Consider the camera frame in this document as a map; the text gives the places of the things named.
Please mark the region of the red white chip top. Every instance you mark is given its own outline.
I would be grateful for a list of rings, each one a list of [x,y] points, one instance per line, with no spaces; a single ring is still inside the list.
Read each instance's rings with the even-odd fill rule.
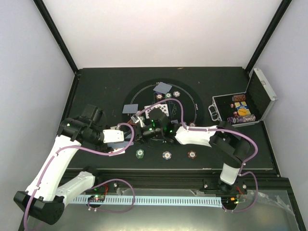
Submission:
[[[157,98],[158,100],[161,100],[162,97],[163,97],[162,94],[157,94],[157,95],[156,95],[156,98]]]

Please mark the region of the blue playing card deck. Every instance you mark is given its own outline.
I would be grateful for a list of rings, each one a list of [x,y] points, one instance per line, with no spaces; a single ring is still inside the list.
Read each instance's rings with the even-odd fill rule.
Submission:
[[[108,143],[108,147],[112,148],[113,150],[109,152],[109,156],[114,155],[114,153],[119,152],[117,155],[119,154],[124,154],[126,151],[123,150],[127,145],[132,145],[131,143],[129,143],[129,141],[124,141],[124,142],[118,142],[118,143]]]

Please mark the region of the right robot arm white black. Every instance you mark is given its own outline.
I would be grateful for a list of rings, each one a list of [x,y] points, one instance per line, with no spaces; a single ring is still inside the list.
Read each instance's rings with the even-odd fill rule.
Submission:
[[[219,126],[190,127],[186,124],[174,124],[167,115],[155,108],[149,112],[150,124],[141,119],[141,113],[131,117],[134,128],[134,141],[145,143],[152,138],[162,138],[171,144],[201,145],[211,147],[223,160],[219,189],[229,194],[236,189],[236,180],[241,172],[244,160],[251,148],[249,141],[227,122]]]

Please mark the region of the green poker chip stack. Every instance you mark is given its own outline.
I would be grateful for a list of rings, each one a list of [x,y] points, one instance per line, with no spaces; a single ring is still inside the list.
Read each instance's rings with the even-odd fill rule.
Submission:
[[[144,157],[144,150],[143,149],[138,149],[135,153],[136,157],[138,159],[142,159]]]

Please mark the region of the brown poker chip stack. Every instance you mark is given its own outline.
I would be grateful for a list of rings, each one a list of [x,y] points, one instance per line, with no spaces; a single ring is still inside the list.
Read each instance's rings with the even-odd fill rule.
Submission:
[[[194,151],[189,151],[189,152],[188,152],[188,157],[191,158],[191,159],[196,158],[196,152],[194,152]]]

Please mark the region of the blue card top seat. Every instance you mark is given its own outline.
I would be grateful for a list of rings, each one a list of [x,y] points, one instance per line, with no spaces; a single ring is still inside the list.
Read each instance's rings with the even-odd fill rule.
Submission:
[[[164,82],[160,82],[157,86],[154,87],[153,91],[161,93],[161,94],[166,94],[168,93],[172,88],[172,85],[169,85]]]

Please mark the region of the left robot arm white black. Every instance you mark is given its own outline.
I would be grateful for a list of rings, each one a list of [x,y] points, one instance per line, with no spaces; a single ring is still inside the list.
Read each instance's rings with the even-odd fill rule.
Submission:
[[[80,193],[88,188],[92,192],[103,188],[103,179],[86,171],[62,187],[58,186],[83,142],[108,154],[111,152],[108,143],[124,140],[122,131],[99,127],[102,115],[102,109],[88,104],[80,116],[66,118],[60,123],[52,150],[36,178],[25,191],[17,191],[13,198],[25,216],[53,225],[60,219],[66,205]]]

